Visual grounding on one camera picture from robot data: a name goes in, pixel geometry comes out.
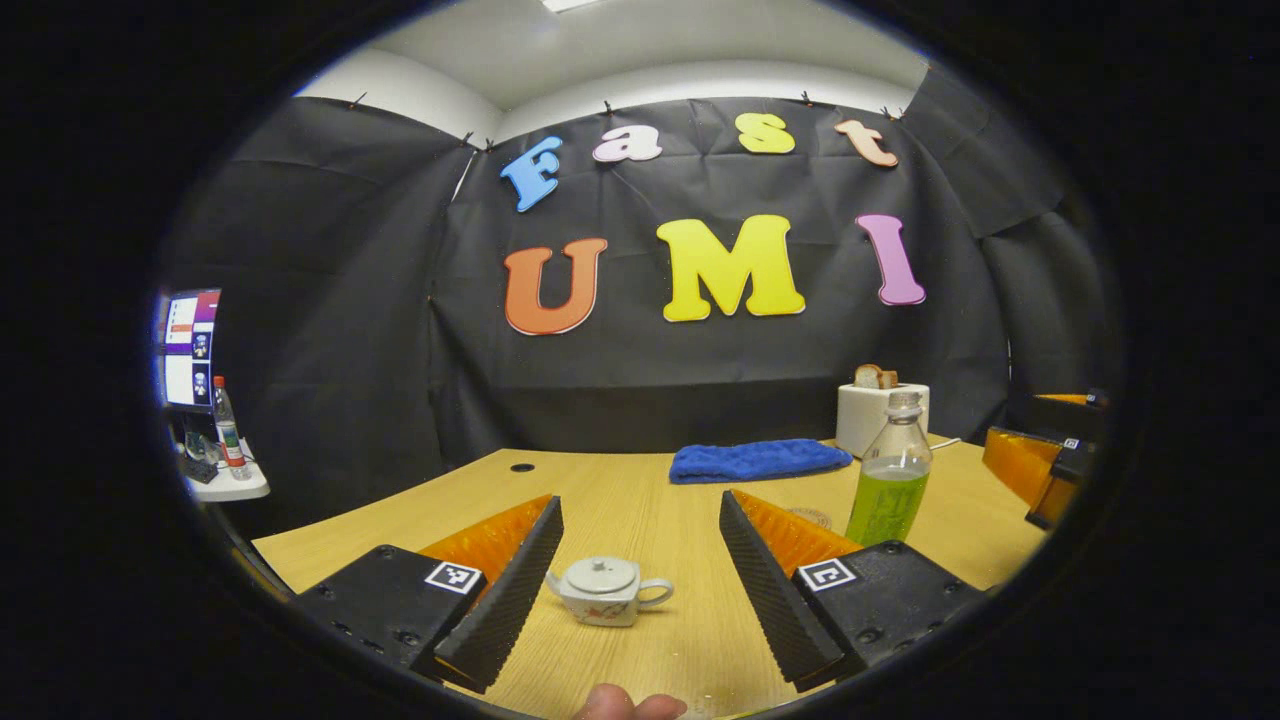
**hand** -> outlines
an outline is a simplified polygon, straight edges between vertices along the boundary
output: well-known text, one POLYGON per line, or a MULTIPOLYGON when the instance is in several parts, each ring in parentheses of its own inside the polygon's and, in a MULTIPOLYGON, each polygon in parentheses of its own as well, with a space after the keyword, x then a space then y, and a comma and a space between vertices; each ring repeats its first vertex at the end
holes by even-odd
POLYGON ((676 720, 687 710, 687 705, 669 694, 653 694, 635 705, 627 691, 600 683, 591 688, 573 720, 676 720))

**monitor screen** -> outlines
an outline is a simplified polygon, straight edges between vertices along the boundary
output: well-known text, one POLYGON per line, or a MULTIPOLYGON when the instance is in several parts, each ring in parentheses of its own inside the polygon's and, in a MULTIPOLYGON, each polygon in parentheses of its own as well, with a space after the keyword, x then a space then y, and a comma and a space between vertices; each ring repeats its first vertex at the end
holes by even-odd
POLYGON ((164 322, 164 398, 197 413, 214 410, 214 315, 221 290, 189 290, 169 297, 164 322))

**green bottle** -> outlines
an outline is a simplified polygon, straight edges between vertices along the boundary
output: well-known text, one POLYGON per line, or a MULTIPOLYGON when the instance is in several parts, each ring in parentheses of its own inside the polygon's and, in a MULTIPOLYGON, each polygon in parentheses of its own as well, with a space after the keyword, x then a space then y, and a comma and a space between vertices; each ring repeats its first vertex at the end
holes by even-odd
POLYGON ((888 421, 863 454, 854 512, 845 537, 870 547, 906 539, 929 480, 933 452, 918 419, 920 393, 892 392, 884 414, 888 421))

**white ceiling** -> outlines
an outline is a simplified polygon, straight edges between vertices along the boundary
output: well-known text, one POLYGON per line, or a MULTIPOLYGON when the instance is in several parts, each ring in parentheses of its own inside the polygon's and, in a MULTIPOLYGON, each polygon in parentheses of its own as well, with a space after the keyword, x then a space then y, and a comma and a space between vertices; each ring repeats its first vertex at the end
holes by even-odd
POLYGON ((701 60, 777 60, 915 90, 925 65, 818 0, 461 0, 372 44, 470 87, 500 110, 617 73, 701 60))

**wooden table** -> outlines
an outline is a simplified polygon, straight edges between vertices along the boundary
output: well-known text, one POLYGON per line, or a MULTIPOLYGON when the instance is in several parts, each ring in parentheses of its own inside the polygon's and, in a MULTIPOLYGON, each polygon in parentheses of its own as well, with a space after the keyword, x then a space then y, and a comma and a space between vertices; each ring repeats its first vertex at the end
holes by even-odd
MULTIPOLYGON (((643 611, 631 628, 599 628, 576 623, 543 587, 498 682, 476 697, 539 717, 570 717, 593 684, 609 682, 636 701, 673 694, 689 703, 690 719, 800 697, 782 682, 724 548, 721 493, 736 487, 810 518, 827 518, 842 532, 859 462, 804 478, 673 486, 667 480, 671 459, 500 450, 379 502, 253 544, 301 592, 376 544, 419 550, 512 505, 554 493, 562 501, 564 537, 553 571, 562 574, 590 555, 612 555, 639 562, 645 578, 667 578, 676 594, 643 611), (512 471, 518 462, 534 470, 512 471)), ((906 542, 986 589, 1009 579, 1043 539, 1025 514, 1027 505, 982 464, 982 448, 956 443, 934 451, 906 542)))

